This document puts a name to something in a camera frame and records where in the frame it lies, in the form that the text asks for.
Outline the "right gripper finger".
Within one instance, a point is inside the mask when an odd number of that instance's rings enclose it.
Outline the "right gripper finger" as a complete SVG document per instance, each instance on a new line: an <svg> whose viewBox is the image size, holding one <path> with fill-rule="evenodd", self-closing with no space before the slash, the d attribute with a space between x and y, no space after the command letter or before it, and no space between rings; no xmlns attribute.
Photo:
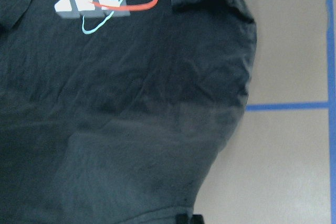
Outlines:
<svg viewBox="0 0 336 224"><path fill-rule="evenodd" d="M175 216L175 223L176 224L204 224L204 218L202 215L192 215L189 216L188 214L178 214Z"/></svg>

